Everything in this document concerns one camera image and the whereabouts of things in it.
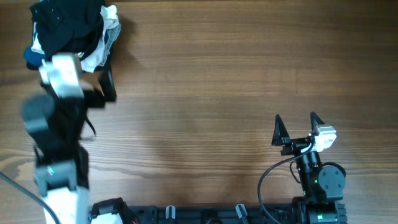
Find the black cloth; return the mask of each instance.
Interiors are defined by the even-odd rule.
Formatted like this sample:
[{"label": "black cloth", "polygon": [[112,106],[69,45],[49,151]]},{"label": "black cloth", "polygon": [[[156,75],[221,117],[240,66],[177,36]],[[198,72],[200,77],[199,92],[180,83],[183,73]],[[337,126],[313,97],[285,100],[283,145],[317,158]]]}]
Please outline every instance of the black cloth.
[{"label": "black cloth", "polygon": [[84,60],[93,53],[104,27],[101,5],[99,0],[44,0],[31,6],[45,59],[57,52],[84,52]]}]

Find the clothing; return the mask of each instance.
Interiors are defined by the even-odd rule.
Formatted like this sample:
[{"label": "clothing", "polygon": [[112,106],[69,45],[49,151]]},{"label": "clothing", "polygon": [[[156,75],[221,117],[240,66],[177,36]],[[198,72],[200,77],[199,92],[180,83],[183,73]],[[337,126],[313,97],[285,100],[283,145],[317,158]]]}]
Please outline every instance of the clothing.
[{"label": "clothing", "polygon": [[30,11],[46,60],[57,52],[84,52],[84,59],[102,36],[101,1],[46,0],[31,6]]},{"label": "clothing", "polygon": [[[116,6],[101,7],[100,14],[103,18],[104,27],[102,31],[102,36],[98,41],[98,45],[93,53],[86,57],[84,60],[82,60],[81,58],[81,56],[84,54],[78,54],[78,56],[81,58],[81,67],[84,71],[94,72],[97,66],[105,65],[106,60],[108,59],[108,55],[110,54],[110,48],[113,42],[118,38],[121,30],[121,24],[119,23],[117,12],[118,10]],[[44,55],[40,55],[37,53],[41,52],[42,54],[44,54],[44,52],[41,48],[37,36],[37,33],[34,32],[32,47],[30,48],[30,52],[28,51],[28,49],[25,50],[24,58],[32,65],[41,66],[41,59],[44,58]]]}]

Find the white cloth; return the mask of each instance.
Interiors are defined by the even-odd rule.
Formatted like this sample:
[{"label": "white cloth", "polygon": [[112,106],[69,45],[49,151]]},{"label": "white cloth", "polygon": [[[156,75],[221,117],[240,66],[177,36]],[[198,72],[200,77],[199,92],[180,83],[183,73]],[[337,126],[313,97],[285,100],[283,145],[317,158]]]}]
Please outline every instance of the white cloth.
[{"label": "white cloth", "polygon": [[[118,9],[116,8],[116,6],[114,5],[110,7],[101,6],[101,16],[104,19],[104,28],[102,31],[102,36],[98,41],[98,46],[93,53],[91,53],[87,58],[81,61],[81,68],[86,72],[94,72],[95,68],[99,64],[101,64],[103,62],[103,59],[106,58],[106,56],[108,55],[106,53],[105,41],[104,41],[106,31],[116,27],[118,27],[120,31],[120,26],[118,26],[119,25]],[[37,38],[37,34],[34,36],[32,51],[44,54],[42,46],[40,45],[39,40]]]}]

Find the wood grain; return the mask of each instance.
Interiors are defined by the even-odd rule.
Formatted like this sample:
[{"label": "wood grain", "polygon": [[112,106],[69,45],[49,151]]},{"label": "wood grain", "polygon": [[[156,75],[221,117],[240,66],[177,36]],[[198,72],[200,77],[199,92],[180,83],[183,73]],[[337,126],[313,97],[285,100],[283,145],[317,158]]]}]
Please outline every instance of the wood grain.
[{"label": "wood grain", "polygon": [[[297,138],[316,111],[338,132],[322,161],[347,170],[349,222],[396,223],[396,3],[113,3],[123,26],[113,57],[119,98],[89,113],[98,131],[83,142],[91,203],[257,205],[260,175],[282,159],[271,147],[275,115]],[[28,6],[0,6],[0,169],[36,192],[33,142],[19,117],[24,99],[41,92],[22,58]],[[263,191],[267,203],[302,194],[287,166]],[[43,223],[42,209],[0,182],[0,223],[27,222]]]}]

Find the wooden table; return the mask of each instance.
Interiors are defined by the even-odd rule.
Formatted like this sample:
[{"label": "wooden table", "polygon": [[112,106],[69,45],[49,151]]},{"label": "wooden table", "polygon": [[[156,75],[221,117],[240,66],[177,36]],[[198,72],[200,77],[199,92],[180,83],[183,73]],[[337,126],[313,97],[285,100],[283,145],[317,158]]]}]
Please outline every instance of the wooden table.
[{"label": "wooden table", "polygon": [[[316,111],[338,133],[321,154],[347,170],[349,223],[398,214],[397,4],[349,1],[115,2],[118,102],[91,110],[91,203],[257,205],[257,183],[285,159],[271,146],[279,113],[293,138]],[[22,58],[29,4],[0,6],[0,169],[37,192],[33,141],[19,116],[41,92]],[[86,128],[84,136],[91,135]],[[302,195],[288,165],[266,203]],[[0,181],[0,223],[43,223],[42,209]]]}]

